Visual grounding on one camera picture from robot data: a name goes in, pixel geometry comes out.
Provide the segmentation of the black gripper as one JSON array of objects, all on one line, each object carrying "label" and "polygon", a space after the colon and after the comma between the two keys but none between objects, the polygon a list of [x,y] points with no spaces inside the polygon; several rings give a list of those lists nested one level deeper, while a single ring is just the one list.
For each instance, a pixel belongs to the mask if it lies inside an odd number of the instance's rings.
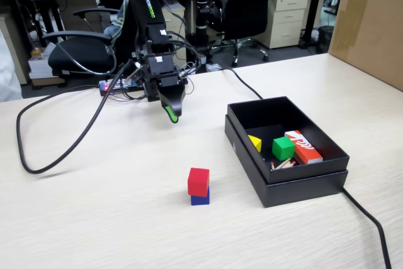
[{"label": "black gripper", "polygon": [[182,115],[182,103],[188,80],[180,75],[172,55],[155,55],[146,60],[143,84],[149,102],[160,99],[172,123]]}]

